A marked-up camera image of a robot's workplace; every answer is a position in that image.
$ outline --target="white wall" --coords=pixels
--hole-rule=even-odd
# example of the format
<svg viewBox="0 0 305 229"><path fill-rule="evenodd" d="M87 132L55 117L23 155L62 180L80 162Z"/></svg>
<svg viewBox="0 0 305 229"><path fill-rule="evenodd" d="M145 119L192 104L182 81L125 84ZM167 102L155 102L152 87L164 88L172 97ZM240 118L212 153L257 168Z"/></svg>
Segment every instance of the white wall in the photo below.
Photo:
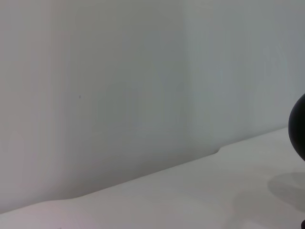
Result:
<svg viewBox="0 0 305 229"><path fill-rule="evenodd" d="M305 1L184 2L198 156L287 125L305 93Z"/></svg>
<svg viewBox="0 0 305 229"><path fill-rule="evenodd" d="M0 212L285 126L305 92L304 10L302 0L0 1Z"/></svg>
<svg viewBox="0 0 305 229"><path fill-rule="evenodd" d="M0 2L0 212L191 160L178 3Z"/></svg>

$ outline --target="white table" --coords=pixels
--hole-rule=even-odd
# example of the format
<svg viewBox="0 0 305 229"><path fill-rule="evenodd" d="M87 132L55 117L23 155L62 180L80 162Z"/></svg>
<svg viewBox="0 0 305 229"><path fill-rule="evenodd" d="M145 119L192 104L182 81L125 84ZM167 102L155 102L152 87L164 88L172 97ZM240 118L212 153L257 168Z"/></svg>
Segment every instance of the white table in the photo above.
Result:
<svg viewBox="0 0 305 229"><path fill-rule="evenodd" d="M287 129L81 198L0 216L1 229L299 229L305 162Z"/></svg>

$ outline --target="white surface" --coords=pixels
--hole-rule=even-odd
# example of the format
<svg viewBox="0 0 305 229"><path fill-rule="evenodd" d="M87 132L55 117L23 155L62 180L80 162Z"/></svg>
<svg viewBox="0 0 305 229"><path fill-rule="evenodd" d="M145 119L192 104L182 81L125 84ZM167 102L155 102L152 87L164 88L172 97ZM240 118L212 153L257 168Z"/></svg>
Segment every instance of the white surface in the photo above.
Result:
<svg viewBox="0 0 305 229"><path fill-rule="evenodd" d="M0 213L190 161L177 0L0 0Z"/></svg>
<svg viewBox="0 0 305 229"><path fill-rule="evenodd" d="M0 216L1 229L299 229L305 162L287 129L81 198Z"/></svg>
<svg viewBox="0 0 305 229"><path fill-rule="evenodd" d="M284 128L305 93L304 0L185 0L192 146Z"/></svg>

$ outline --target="black sphere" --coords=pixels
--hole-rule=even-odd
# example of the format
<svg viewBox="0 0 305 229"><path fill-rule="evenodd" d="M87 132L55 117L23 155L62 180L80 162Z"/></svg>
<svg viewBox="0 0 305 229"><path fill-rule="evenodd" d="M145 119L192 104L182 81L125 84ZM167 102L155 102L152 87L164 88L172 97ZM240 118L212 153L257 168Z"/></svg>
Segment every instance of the black sphere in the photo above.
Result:
<svg viewBox="0 0 305 229"><path fill-rule="evenodd" d="M292 109L289 117L288 132L296 152L305 160L305 94Z"/></svg>

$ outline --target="table surface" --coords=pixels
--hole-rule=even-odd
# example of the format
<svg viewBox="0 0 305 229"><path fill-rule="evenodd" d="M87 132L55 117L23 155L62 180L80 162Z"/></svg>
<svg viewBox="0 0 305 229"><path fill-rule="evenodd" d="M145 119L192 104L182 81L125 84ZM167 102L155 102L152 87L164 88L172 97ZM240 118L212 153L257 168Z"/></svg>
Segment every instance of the table surface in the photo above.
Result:
<svg viewBox="0 0 305 229"><path fill-rule="evenodd" d="M1 229L299 229L305 162L282 129L81 198L0 216Z"/></svg>

